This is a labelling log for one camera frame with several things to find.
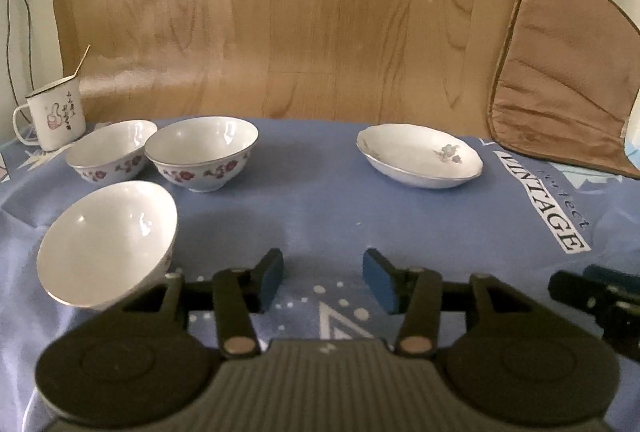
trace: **wooden backdrop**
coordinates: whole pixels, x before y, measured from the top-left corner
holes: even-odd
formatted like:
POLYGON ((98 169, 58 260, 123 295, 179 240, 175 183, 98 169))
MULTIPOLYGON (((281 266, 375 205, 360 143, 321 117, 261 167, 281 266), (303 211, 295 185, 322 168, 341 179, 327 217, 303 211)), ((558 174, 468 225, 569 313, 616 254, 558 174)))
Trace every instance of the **wooden backdrop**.
POLYGON ((87 118, 232 114, 487 135, 514 0, 54 0, 87 118))

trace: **shallow dish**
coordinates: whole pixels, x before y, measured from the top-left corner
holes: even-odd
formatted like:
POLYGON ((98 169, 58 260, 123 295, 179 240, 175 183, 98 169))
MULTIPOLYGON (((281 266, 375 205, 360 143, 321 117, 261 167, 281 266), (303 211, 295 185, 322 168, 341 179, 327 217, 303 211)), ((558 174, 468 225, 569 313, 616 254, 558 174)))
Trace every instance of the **shallow dish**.
POLYGON ((157 131, 156 124, 147 120, 104 126, 73 144, 66 163, 89 183, 107 186, 128 181, 148 163, 145 143, 157 131))
POLYGON ((376 170, 415 187, 451 188, 482 173, 482 160, 475 150, 429 127, 375 125, 361 131, 356 144, 376 170))
POLYGON ((105 309, 162 279, 177 223, 174 199, 154 183, 91 192, 47 230, 36 260, 40 283, 63 304, 105 309))
POLYGON ((242 171, 257 139, 252 123, 205 116, 160 129, 146 142, 145 153, 171 183, 213 192, 242 171))

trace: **tablecloth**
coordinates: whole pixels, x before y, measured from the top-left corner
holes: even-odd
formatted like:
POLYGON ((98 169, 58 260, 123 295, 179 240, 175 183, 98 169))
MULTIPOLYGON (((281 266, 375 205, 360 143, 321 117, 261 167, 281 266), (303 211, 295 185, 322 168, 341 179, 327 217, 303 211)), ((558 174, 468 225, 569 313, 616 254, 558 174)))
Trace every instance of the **tablecloth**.
MULTIPOLYGON (((169 123, 159 122, 159 126, 169 123)), ((254 120, 260 138, 246 169, 217 192, 172 186, 151 166, 138 179, 164 186, 178 207, 171 271, 188 281, 220 269, 253 266, 280 248, 286 277, 254 323, 265 347, 288 336, 393 341, 401 317, 384 314, 361 277, 374 247, 399 267, 425 266, 445 280, 494 274, 593 333, 593 320, 551 301, 558 269, 598 263, 640 273, 640 185, 594 171, 552 165, 464 138, 482 175, 448 190, 404 186, 374 170, 357 151, 361 125, 254 120)), ((12 142, 0 163, 0 430, 37 431, 48 421, 34 391, 43 348, 90 316, 52 300, 35 268, 47 228, 95 189, 65 163, 12 142)), ((215 344, 211 314, 192 314, 190 332, 215 344)), ((464 332, 463 316, 444 314, 440 344, 464 332)), ((640 365, 620 358, 620 389, 607 421, 640 431, 640 365)))

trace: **mug handle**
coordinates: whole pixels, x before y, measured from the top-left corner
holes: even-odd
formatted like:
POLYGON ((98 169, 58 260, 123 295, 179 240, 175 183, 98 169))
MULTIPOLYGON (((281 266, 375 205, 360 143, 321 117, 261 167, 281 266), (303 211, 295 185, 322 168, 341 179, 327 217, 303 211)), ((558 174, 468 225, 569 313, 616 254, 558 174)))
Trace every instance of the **mug handle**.
POLYGON ((17 136, 17 138, 23 142, 25 145, 29 145, 29 146, 36 146, 39 145, 40 143, 38 142, 38 138, 34 138, 34 139, 24 139, 22 137, 22 135, 20 134, 20 131, 18 130, 18 124, 16 123, 15 119, 16 116, 18 116, 18 113, 23 110, 25 107, 29 107, 28 104, 24 104, 24 105, 19 105, 18 107, 15 108, 14 110, 14 116, 12 121, 14 122, 14 132, 15 135, 17 136))

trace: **brown cushion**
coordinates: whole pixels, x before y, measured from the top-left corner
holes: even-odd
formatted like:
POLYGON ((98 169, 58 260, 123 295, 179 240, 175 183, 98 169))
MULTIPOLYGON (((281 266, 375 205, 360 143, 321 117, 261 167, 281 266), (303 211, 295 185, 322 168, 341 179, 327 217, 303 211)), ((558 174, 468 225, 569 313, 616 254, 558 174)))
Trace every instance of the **brown cushion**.
POLYGON ((624 150, 640 31, 611 0, 517 0, 489 103, 521 154, 640 178, 624 150))

